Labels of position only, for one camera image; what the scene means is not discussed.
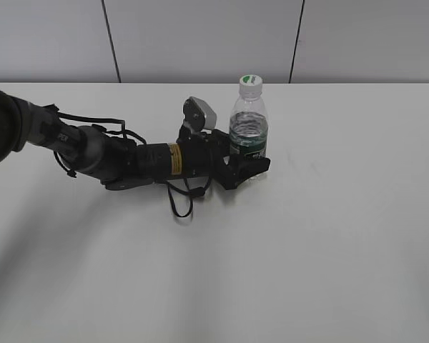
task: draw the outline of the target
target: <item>bottle label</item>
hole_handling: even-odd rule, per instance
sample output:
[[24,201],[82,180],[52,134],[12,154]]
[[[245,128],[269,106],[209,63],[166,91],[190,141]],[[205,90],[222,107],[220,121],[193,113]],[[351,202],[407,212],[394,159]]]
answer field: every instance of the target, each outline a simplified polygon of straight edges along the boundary
[[243,146],[230,142],[230,154],[239,154],[245,157],[251,157],[253,159],[258,159],[260,157],[265,157],[265,150],[267,148],[267,142],[252,145],[252,146]]

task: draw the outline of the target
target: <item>white wall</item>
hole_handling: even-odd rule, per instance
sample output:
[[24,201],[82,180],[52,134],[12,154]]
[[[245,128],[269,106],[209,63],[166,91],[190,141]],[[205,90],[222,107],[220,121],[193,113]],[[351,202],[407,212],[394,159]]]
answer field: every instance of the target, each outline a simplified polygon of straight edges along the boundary
[[0,81],[117,81],[100,0],[0,0]]
[[289,81],[302,0],[106,0],[122,81]]
[[[302,0],[105,3],[122,81],[289,80]],[[102,0],[0,0],[0,81],[118,81]],[[307,0],[292,81],[429,81],[429,0]]]
[[429,0],[307,0],[292,81],[429,81]]

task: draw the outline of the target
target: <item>black robotic arm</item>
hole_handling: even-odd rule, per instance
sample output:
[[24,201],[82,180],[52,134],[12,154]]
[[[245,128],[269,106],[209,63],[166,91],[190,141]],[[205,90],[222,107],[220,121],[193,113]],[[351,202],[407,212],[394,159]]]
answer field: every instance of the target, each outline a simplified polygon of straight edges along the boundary
[[[94,177],[109,190],[165,183],[192,177],[209,177],[225,189],[236,189],[246,179],[269,169],[270,160],[230,155],[228,134],[216,130],[216,114],[205,101],[191,96],[183,106],[184,121],[176,143],[147,144],[126,129],[119,119],[86,118],[59,112],[54,105],[37,106],[0,91],[0,161],[11,151],[21,151],[28,141],[54,151],[61,165]],[[89,122],[71,126],[61,119]],[[121,124],[120,131],[107,131],[101,124]],[[141,141],[137,145],[134,137]],[[209,186],[176,189],[200,197]]]

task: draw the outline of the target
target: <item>water bottle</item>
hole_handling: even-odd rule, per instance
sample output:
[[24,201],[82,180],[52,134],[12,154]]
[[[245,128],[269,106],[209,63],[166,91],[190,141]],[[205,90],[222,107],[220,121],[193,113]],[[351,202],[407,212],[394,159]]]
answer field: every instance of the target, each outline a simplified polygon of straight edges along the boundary
[[265,157],[267,111],[262,95],[262,78],[245,75],[240,79],[240,97],[230,116],[230,154],[256,159]]

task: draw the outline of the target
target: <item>white bottle cap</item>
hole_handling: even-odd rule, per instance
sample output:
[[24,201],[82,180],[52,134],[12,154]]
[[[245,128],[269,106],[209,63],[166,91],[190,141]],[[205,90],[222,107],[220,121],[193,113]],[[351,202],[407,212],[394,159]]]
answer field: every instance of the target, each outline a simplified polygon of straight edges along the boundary
[[240,78],[240,95],[244,98],[258,98],[262,94],[262,77],[245,75]]

